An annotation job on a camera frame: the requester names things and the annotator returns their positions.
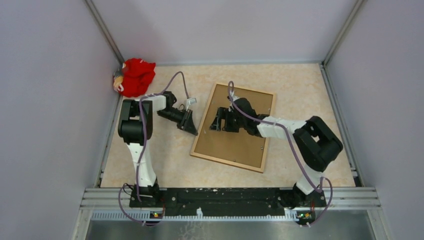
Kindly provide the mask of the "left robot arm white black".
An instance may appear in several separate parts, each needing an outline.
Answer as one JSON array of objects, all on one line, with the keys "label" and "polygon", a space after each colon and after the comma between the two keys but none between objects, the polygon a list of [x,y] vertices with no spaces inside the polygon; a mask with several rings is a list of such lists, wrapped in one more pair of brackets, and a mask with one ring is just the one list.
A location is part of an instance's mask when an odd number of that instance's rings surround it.
[{"label": "left robot arm white black", "polygon": [[193,111],[189,109],[195,98],[188,98],[186,106],[174,107],[177,98],[171,91],[150,94],[140,99],[126,99],[122,102],[118,121],[118,135],[128,147],[135,170],[135,185],[131,197],[135,203],[154,207],[161,200],[157,175],[152,166],[149,140],[153,135],[153,115],[176,123],[184,132],[198,135],[193,121]]}]

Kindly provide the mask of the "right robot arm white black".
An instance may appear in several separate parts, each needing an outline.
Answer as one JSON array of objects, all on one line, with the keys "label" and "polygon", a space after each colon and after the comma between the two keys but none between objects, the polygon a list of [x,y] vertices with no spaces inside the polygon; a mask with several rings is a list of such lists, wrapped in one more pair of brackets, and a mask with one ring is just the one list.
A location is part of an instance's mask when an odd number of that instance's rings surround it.
[{"label": "right robot arm white black", "polygon": [[286,140],[301,170],[292,190],[281,197],[282,205],[290,209],[307,206],[313,193],[322,192],[324,171],[344,148],[319,116],[286,120],[258,114],[246,98],[233,97],[229,107],[219,107],[209,129],[230,133],[244,129],[251,136]]}]

